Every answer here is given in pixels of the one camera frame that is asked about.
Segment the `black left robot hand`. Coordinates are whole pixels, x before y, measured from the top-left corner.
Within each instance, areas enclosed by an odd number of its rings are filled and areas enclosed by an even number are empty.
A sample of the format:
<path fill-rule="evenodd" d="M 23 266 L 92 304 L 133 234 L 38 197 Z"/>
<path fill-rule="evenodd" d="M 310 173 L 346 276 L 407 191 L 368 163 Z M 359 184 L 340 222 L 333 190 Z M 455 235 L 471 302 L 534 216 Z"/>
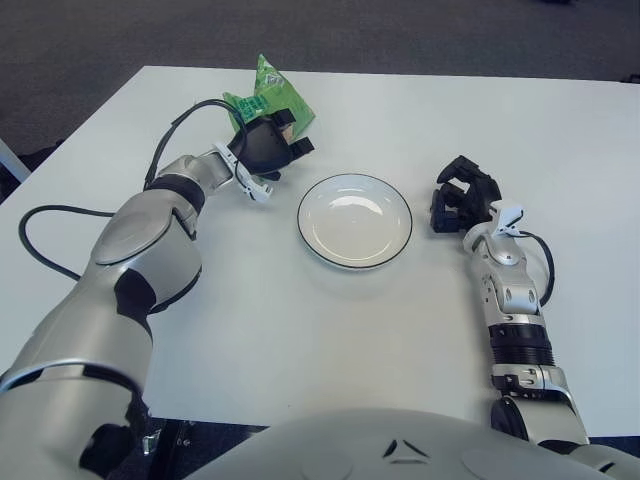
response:
<path fill-rule="evenodd" d="M 308 137 L 292 142 L 285 138 L 295 123 L 289 109 L 257 117 L 246 124 L 246 136 L 238 131 L 227 147 L 251 175 L 279 181 L 284 167 L 314 150 Z"/>

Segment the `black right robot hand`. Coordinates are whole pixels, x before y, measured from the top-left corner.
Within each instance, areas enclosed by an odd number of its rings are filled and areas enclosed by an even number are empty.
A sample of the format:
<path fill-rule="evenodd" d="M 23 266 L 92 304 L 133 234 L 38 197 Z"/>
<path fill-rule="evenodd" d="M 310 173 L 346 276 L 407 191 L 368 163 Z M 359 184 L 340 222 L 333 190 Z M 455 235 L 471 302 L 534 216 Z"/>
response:
<path fill-rule="evenodd" d="M 436 183 L 430 208 L 436 233 L 468 231 L 490 221 L 491 203 L 502 199 L 497 182 L 463 155 L 440 172 Z"/>

